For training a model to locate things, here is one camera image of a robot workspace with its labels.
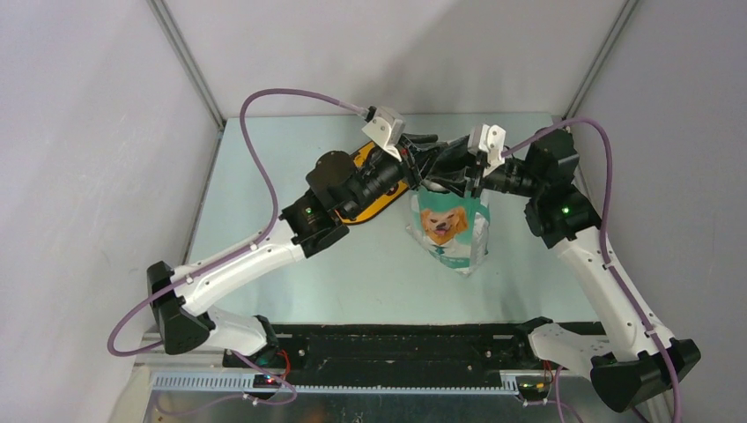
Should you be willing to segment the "green pet food bag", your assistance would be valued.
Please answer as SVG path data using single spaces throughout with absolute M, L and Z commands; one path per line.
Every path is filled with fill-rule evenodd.
M 419 188 L 409 195 L 408 232 L 437 262 L 468 276 L 489 249 L 489 195 L 460 197 Z

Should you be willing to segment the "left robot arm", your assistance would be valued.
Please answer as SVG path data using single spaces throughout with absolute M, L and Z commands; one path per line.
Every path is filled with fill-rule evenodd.
M 151 308 L 165 352 L 178 355 L 210 346 L 244 355 L 258 367 L 274 363 L 278 341 L 269 320 L 226 312 L 216 302 L 341 240 L 349 233 L 346 221 L 358 219 L 399 182 L 415 187 L 446 147 L 435 135 L 404 134 L 392 153 L 374 145 L 361 166 L 349 153 L 327 152 L 307 174 L 307 191 L 254 239 L 199 263 L 150 266 L 150 288 L 160 295 Z

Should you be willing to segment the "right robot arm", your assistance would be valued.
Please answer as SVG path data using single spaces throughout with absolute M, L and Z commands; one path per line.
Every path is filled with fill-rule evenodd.
M 522 159 L 494 166 L 473 137 L 452 141 L 426 179 L 462 196 L 486 190 L 526 197 L 530 232 L 577 278 L 603 327 L 602 338 L 580 335 L 545 317 L 521 324 L 515 362 L 544 360 L 589 379 L 614 412 L 626 412 L 674 390 L 701 357 L 679 340 L 642 299 L 609 244 L 603 215 L 574 185 L 579 163 L 572 135 L 541 130 Z

